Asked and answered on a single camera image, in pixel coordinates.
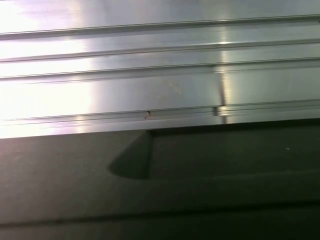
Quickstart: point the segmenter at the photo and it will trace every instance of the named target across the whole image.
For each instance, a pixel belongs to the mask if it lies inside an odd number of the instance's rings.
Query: shiny metal
[[[141,68],[219,65],[320,58],[320,44],[254,46],[230,49],[142,52],[0,64],[0,78],[102,72]]]
[[[319,15],[318,0],[4,0],[0,33]]]
[[[320,99],[320,68],[222,73],[226,105]]]
[[[212,74],[55,83],[0,82],[0,96],[0,120],[221,105],[219,79]]]
[[[317,43],[320,24],[274,23],[251,27],[216,26],[130,32],[121,36],[87,34],[3,40],[0,61],[86,57],[141,52]]]
[[[5,0],[0,19],[0,138],[320,118],[318,0]]]

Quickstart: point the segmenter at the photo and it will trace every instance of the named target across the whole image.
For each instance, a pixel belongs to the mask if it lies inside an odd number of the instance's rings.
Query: metal surface
[[[320,99],[319,9],[0,1],[0,138],[318,118],[304,104]]]
[[[319,8],[318,0],[5,0],[0,33],[312,16]]]

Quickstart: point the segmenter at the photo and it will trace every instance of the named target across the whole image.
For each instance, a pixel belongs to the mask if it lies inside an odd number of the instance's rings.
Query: small insect
[[[147,112],[146,112],[146,115],[144,116],[144,119],[149,118],[149,117],[152,117],[152,116],[154,116],[154,115],[151,114],[150,111],[147,111]]]

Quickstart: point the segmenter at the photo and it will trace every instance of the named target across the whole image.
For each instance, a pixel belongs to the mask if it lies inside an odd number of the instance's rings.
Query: aluminum panel
[[[270,111],[265,113],[249,113],[230,115],[225,117],[226,124],[240,123],[256,123],[268,121],[285,121],[285,120],[301,120],[301,119],[318,119],[320,118],[320,110],[303,110],[296,109],[291,111]]]
[[[88,34],[3,40],[0,62],[92,55],[226,48],[320,41],[320,24],[260,24],[163,31],[121,36]]]
[[[222,73],[227,105],[320,99],[320,68]]]
[[[30,136],[48,136],[64,134],[83,134],[95,132],[114,132],[128,130],[149,130],[165,128],[181,128],[194,126],[219,125],[223,123],[221,116],[213,116],[212,113],[190,114],[173,116],[170,118],[153,117],[152,119],[127,118],[127,119],[100,119],[100,120],[73,120],[41,122],[35,119],[31,124],[26,121],[24,124],[2,125],[0,122],[0,139],[20,138]]]
[[[219,76],[10,84],[0,82],[0,119],[89,115],[221,105]]]
[[[318,15],[318,0],[5,0],[0,33]]]
[[[12,61],[0,64],[0,78],[136,68],[216,65],[320,58],[320,44],[211,50],[142,52],[92,57]]]

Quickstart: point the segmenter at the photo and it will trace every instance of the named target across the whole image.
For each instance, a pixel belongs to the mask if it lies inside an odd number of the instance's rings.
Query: dark surface
[[[306,223],[319,218],[320,171],[314,168],[320,125],[267,125],[154,131],[153,139],[159,140],[155,144],[162,146],[158,149],[151,147],[150,133],[142,131],[1,139],[0,238],[87,239],[93,234],[91,239],[139,239],[139,234],[151,238],[159,231],[152,238],[163,239],[163,229],[174,234],[184,225],[187,236],[198,230],[209,234],[215,226],[223,234],[229,218],[235,231],[225,234],[233,238],[242,229],[238,224],[257,222],[262,228],[265,218],[271,228],[279,219],[286,231],[305,221],[306,231]],[[226,131],[227,137],[219,141],[217,136]],[[172,139],[177,147],[173,155]],[[201,153],[191,149],[192,143],[194,149],[207,149],[215,156],[220,151],[228,164],[217,161],[219,167],[206,167],[208,154],[195,162],[192,154]],[[153,165],[146,161],[150,150],[160,151]],[[170,167],[164,171],[164,165]],[[205,215],[194,217],[195,213]],[[263,229],[263,235],[271,236],[271,228]]]
[[[320,127],[292,122],[167,129],[145,133],[110,170],[151,180],[309,171],[320,169],[319,146]]]
[[[305,240],[318,236],[320,208],[197,214],[6,228],[2,240]]]

